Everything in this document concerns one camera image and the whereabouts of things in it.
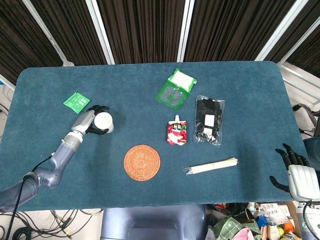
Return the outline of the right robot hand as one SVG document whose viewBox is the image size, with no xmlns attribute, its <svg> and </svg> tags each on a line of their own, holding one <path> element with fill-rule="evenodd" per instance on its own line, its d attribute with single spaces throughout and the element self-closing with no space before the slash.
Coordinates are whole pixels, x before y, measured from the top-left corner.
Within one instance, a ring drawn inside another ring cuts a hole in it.
<svg viewBox="0 0 320 240">
<path fill-rule="evenodd" d="M 269 179 L 274 187 L 286 193 L 297 202 L 318 202 L 320 200 L 320 186 L 316 170 L 309 161 L 297 154 L 291 146 L 282 144 L 285 150 L 276 148 L 275 151 L 282 157 L 287 171 L 288 185 L 279 183 L 274 176 Z"/>
</svg>

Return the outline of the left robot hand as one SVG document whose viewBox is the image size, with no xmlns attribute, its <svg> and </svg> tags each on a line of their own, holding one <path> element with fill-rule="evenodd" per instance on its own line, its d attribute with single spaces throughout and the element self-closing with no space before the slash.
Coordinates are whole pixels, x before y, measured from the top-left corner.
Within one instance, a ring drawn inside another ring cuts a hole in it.
<svg viewBox="0 0 320 240">
<path fill-rule="evenodd" d="M 93 105 L 77 118 L 71 130 L 83 136 L 87 133 L 96 135 L 111 133 L 114 126 L 112 116 L 108 113 L 109 109 L 104 105 Z"/>
</svg>

